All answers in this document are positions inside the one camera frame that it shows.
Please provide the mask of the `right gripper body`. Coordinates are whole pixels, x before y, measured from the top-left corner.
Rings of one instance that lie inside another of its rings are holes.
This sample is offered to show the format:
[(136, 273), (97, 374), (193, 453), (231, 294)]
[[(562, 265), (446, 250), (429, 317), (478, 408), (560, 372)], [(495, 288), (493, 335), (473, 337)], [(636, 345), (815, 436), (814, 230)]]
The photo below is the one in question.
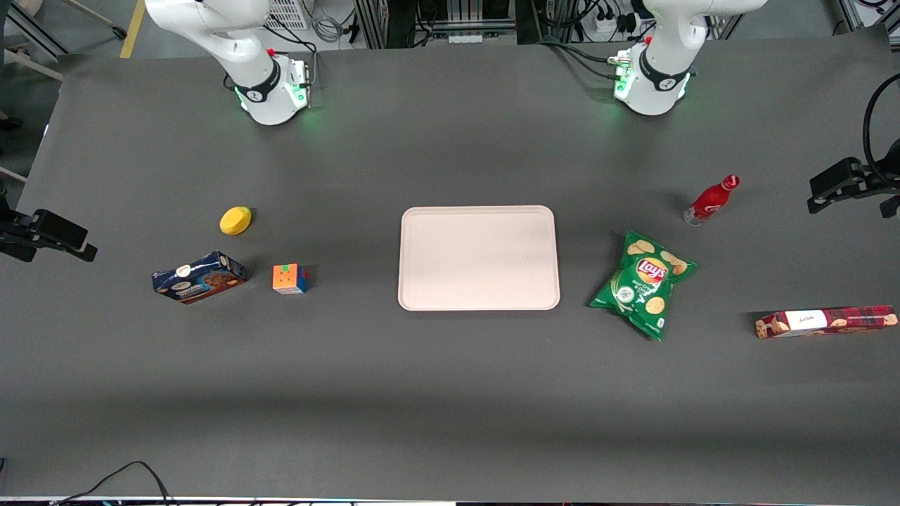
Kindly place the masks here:
[(17, 211), (1, 212), (1, 253), (31, 263), (36, 247), (31, 243), (32, 215)]

